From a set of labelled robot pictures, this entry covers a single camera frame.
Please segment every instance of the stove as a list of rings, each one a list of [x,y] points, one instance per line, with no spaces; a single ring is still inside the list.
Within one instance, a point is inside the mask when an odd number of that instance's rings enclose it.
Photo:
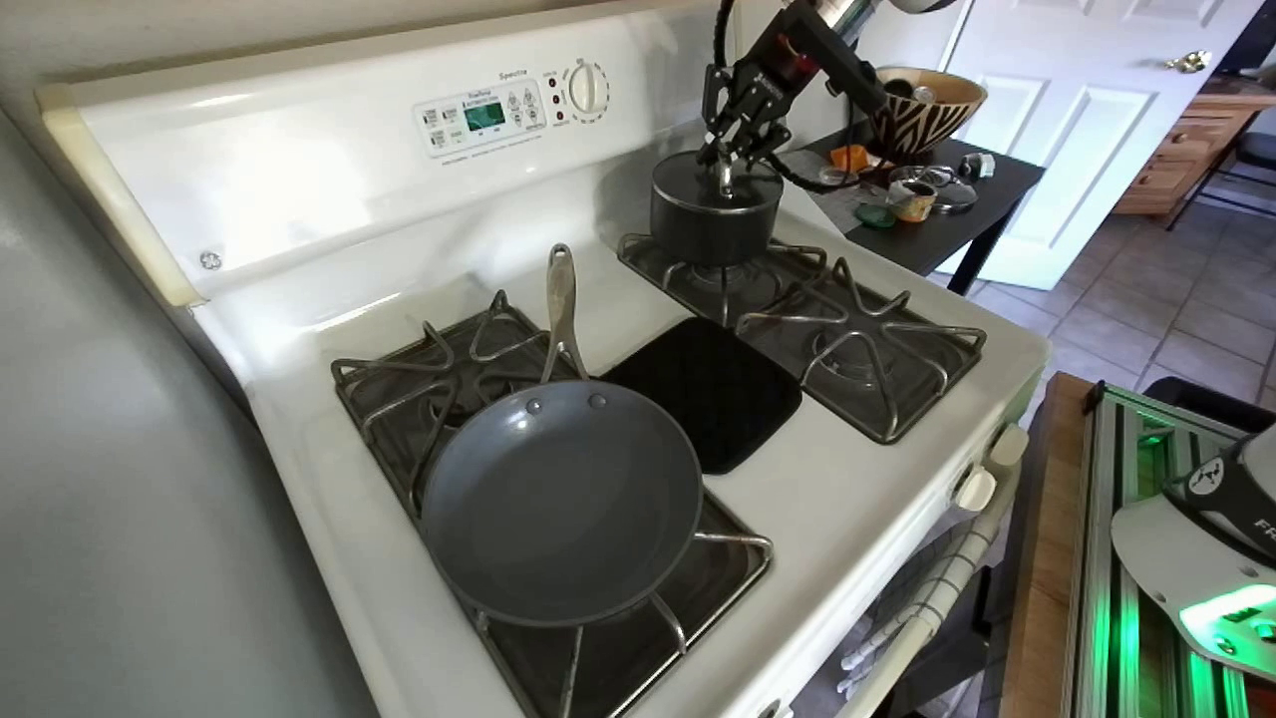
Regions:
[[[909,291],[883,299],[819,248],[774,238],[749,264],[689,268],[633,236],[623,258],[689,313],[734,327],[877,444],[895,444],[983,349],[983,331],[911,314]]]
[[[445,331],[427,322],[423,341],[389,357],[329,363],[333,396],[413,525],[445,440],[485,403],[542,382],[544,350],[551,337],[498,291],[485,313]],[[576,369],[558,357],[551,379],[576,379]],[[527,714],[623,714],[765,573],[769,557],[769,544],[707,491],[689,549],[652,597],[623,617],[544,629],[458,601]]]
[[[796,188],[756,268],[692,274],[633,238],[648,168],[699,145],[687,68],[714,10],[576,6],[38,88],[70,181],[243,396],[385,718],[776,710],[1031,396],[1036,337],[846,244]],[[555,244],[590,373],[701,314],[802,393],[707,479],[661,601],[523,642],[458,601],[413,511],[445,436],[532,379]]]

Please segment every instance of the black burner grate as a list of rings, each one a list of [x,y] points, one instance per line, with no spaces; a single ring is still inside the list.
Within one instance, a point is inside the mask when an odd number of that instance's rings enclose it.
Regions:
[[[769,544],[707,496],[701,525],[659,601],[576,629],[530,629],[474,616],[518,704],[542,718],[627,714],[769,568]]]
[[[337,359],[329,377],[398,504],[417,514],[427,468],[443,444],[485,403],[532,389],[544,349],[551,337],[493,295],[483,314],[443,337],[427,327],[417,342],[382,359]],[[576,373],[558,359],[555,379],[576,379]]]
[[[942,327],[909,295],[877,295],[846,258],[769,244],[742,268],[692,270],[659,244],[623,250],[643,278],[786,369],[806,396],[877,444],[906,430],[982,359],[983,331]]]

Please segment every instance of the white stove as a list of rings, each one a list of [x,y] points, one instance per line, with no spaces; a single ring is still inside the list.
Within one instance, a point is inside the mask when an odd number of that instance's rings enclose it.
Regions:
[[[43,119],[147,282],[243,389],[382,714],[518,714],[465,611],[370,460],[329,363],[417,342],[498,291],[544,327],[555,244],[576,342],[611,373],[689,314],[617,254],[644,176],[699,135],[709,6],[643,0],[368,36],[43,88]],[[819,400],[707,491],[769,569],[629,714],[786,706],[1011,423],[1045,342],[846,244],[786,192],[774,230],[819,248],[976,363],[895,440]]]

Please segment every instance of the oven door handle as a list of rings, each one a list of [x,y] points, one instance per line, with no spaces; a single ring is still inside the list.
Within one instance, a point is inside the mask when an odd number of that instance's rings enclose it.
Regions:
[[[963,583],[983,568],[983,556],[1006,525],[1006,514],[1011,511],[1011,496],[1022,482],[1022,463],[1027,450],[1027,436],[1022,427],[1006,427],[983,454],[983,468],[1000,486],[991,486],[991,504],[972,520],[963,531],[955,556],[942,569],[942,579],[928,588],[928,595],[917,601],[909,621],[895,629],[895,640],[883,646],[877,665],[865,674],[865,681],[850,694],[837,718],[870,718],[883,694],[899,681],[909,662],[923,649],[923,642],[943,627],[948,611],[955,608]]]

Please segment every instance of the wall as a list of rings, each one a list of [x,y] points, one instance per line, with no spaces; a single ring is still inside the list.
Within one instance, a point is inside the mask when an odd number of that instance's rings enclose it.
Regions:
[[[0,107],[35,132],[31,88],[54,76],[555,6],[582,0],[0,0]]]

